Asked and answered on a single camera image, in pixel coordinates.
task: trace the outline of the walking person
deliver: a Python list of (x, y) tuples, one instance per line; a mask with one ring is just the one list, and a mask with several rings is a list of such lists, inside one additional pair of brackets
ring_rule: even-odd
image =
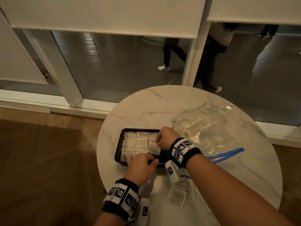
[(272, 24), (266, 24), (263, 30), (260, 33), (257, 33), (258, 36), (267, 36), (269, 33), (269, 37), (273, 37), (277, 30), (279, 25), (272, 25)]
[(158, 67), (159, 71), (170, 71), (169, 68), (169, 62), (170, 62), (170, 50), (173, 50), (181, 60), (186, 62), (187, 54), (182, 50), (182, 48), (179, 47), (179, 38), (165, 38), (164, 39), (164, 46), (163, 46), (163, 52), (164, 52), (164, 65), (161, 67)]
[(193, 87), (201, 81), (205, 91), (217, 94), (222, 90), (212, 83), (215, 58), (226, 51), (237, 27), (238, 23), (211, 23)]

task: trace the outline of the black tray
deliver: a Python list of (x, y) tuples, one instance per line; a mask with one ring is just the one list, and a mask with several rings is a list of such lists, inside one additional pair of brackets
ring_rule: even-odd
[[(158, 133), (160, 131), (160, 129), (138, 129), (138, 128), (125, 128), (121, 130), (120, 133), (120, 137), (118, 140), (118, 144), (117, 144), (117, 148), (116, 148), (116, 152), (115, 152), (115, 161), (117, 163), (120, 163), (122, 166), (127, 166), (126, 162), (121, 162), (120, 158), (121, 158), (121, 150), (122, 150), (122, 142), (124, 140), (124, 133), (125, 132), (150, 132), (150, 133)], [(157, 167), (165, 167), (165, 163), (170, 160), (169, 154), (168, 152), (165, 152), (161, 149), (160, 155), (156, 156), (153, 155), (156, 159), (159, 159), (159, 164)]]

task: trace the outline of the black wristband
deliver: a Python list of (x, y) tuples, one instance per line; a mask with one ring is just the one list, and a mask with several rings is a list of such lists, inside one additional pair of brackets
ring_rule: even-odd
[(202, 154), (199, 148), (197, 148), (193, 142), (185, 138), (178, 138), (170, 146), (171, 159), (179, 167), (186, 168), (188, 160), (196, 155)]
[(133, 217), (140, 202), (139, 187), (127, 180), (119, 179), (104, 198), (103, 212), (113, 213), (127, 221)]

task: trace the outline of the wooden floor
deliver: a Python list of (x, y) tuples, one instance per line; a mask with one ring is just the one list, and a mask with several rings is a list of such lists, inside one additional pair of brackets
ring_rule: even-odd
[[(1, 225), (92, 225), (104, 187), (96, 144), (103, 120), (0, 108)], [(280, 211), (301, 225), (301, 149), (274, 146)]]

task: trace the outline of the person's right hand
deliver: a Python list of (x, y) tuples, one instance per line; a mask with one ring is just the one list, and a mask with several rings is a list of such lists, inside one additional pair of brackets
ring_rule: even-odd
[(179, 137), (180, 135), (173, 128), (164, 126), (157, 135), (156, 143), (163, 150), (169, 150), (171, 144)]

